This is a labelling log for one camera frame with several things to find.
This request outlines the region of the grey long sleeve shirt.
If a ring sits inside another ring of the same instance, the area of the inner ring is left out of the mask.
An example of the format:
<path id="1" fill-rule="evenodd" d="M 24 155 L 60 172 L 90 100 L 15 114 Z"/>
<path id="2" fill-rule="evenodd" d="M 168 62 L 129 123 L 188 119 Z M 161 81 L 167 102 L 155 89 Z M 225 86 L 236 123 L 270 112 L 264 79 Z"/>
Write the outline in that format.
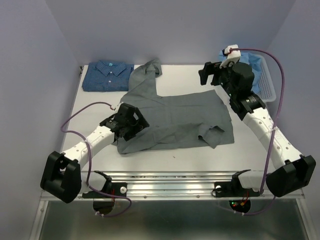
<path id="1" fill-rule="evenodd" d="M 130 74 L 128 92 L 121 102 L 137 107 L 149 127 L 128 141 L 119 139 L 119 154 L 205 146 L 214 149 L 235 142 L 229 111 L 215 90 L 160 96 L 156 78 L 161 75 L 159 59 L 139 66 Z"/>

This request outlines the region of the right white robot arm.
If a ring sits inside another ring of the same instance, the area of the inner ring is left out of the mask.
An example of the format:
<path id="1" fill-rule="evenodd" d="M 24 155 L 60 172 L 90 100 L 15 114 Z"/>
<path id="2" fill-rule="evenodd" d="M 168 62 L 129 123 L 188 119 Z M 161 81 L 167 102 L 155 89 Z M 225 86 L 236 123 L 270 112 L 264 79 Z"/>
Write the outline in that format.
<path id="1" fill-rule="evenodd" d="M 221 86 L 229 96 L 231 109 L 247 125 L 267 151 L 267 159 L 275 170 L 271 173 L 259 170 L 242 170 L 232 175 L 231 181 L 217 183 L 215 196 L 241 197 L 245 192 L 254 196 L 260 190 L 268 190 L 276 197 L 306 187 L 313 175 L 316 161 L 311 155 L 303 155 L 274 125 L 261 98 L 252 91 L 254 73 L 242 62 L 221 66 L 221 62 L 206 62 L 199 70 L 201 85 L 213 76 L 211 85 Z"/>

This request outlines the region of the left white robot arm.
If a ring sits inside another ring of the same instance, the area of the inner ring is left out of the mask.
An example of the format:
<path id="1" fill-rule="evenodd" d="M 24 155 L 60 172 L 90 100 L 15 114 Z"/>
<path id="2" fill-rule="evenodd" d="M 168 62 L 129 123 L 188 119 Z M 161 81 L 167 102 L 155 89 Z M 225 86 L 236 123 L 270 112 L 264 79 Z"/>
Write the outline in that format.
<path id="1" fill-rule="evenodd" d="M 135 106 L 120 103 L 113 111 L 90 135 L 79 133 L 82 140 L 75 146 L 48 156 L 40 181 L 44 191 L 65 203 L 72 202 L 83 191 L 83 185 L 89 183 L 90 178 L 84 178 L 81 171 L 86 164 L 92 164 L 97 153 L 120 138 L 129 141 L 150 126 Z"/>

